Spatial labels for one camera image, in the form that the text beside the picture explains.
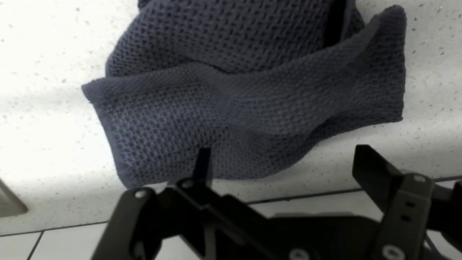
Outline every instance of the screw hole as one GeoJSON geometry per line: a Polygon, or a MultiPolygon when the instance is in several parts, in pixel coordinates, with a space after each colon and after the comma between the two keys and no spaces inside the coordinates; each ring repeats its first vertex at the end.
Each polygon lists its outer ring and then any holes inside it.
{"type": "Polygon", "coordinates": [[[402,215],[402,219],[406,222],[410,222],[410,216],[409,215],[402,215]]]}
{"type": "Polygon", "coordinates": [[[309,260],[309,254],[302,248],[294,248],[289,254],[291,260],[309,260]]]}
{"type": "Polygon", "coordinates": [[[382,254],[386,260],[405,260],[406,258],[405,251],[400,247],[396,247],[393,244],[384,245],[382,254]]]}
{"type": "Polygon", "coordinates": [[[415,206],[416,206],[416,203],[415,203],[415,202],[410,202],[410,200],[408,200],[406,205],[408,205],[409,208],[415,208],[415,206]]]}

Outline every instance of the gray towel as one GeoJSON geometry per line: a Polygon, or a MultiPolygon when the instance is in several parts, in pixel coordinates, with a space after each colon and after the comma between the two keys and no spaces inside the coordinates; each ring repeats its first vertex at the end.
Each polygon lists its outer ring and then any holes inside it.
{"type": "Polygon", "coordinates": [[[320,140],[402,119],[406,14],[346,0],[152,0],[84,85],[129,186],[273,174],[320,140]]]}

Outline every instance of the tile grout line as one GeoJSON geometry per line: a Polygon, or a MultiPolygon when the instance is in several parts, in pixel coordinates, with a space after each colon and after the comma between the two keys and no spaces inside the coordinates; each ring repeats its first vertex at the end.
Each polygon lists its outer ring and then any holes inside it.
{"type": "Polygon", "coordinates": [[[2,236],[15,236],[15,235],[26,235],[26,234],[35,234],[35,232],[48,232],[48,231],[55,231],[55,229],[67,229],[67,228],[80,228],[80,226],[87,226],[87,225],[100,225],[100,223],[107,223],[109,221],[100,221],[100,222],[87,222],[87,223],[78,223],[78,225],[64,225],[64,226],[55,226],[55,228],[47,228],[47,229],[37,229],[37,231],[26,231],[26,232],[13,232],[13,234],[5,234],[2,236]]]}
{"type": "Polygon", "coordinates": [[[38,245],[39,245],[39,242],[41,242],[41,239],[42,239],[44,234],[45,234],[45,231],[42,231],[42,232],[41,232],[41,235],[39,235],[38,241],[35,242],[35,245],[34,245],[34,247],[32,247],[32,249],[31,249],[31,254],[29,254],[28,260],[31,260],[31,258],[32,258],[32,255],[34,255],[35,249],[38,248],[38,245]]]}

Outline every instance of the black mount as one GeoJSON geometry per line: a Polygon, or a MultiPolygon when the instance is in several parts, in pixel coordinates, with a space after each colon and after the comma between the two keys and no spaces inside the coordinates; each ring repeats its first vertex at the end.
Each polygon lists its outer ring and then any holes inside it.
{"type": "Polygon", "coordinates": [[[94,260],[152,260],[162,239],[181,235],[204,260],[442,258],[423,245],[441,231],[462,251],[462,180],[454,189],[418,173],[403,174],[370,145],[357,145],[353,174],[384,212],[364,216],[265,218],[207,186],[210,148],[192,179],[156,193],[123,193],[94,260]]]}

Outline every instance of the white speckled countertop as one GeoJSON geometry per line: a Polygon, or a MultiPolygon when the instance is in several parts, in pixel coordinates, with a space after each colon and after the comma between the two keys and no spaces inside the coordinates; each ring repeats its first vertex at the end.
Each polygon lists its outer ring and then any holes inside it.
{"type": "MultiPolygon", "coordinates": [[[[214,187],[246,200],[357,187],[357,143],[399,167],[462,174],[462,1],[360,0],[359,7],[369,20],[395,2],[409,15],[405,119],[325,140],[276,176],[214,187]]],[[[125,187],[81,85],[104,75],[136,13],[126,0],[0,0],[0,179],[29,206],[0,218],[0,234],[110,216],[125,187]]]]}

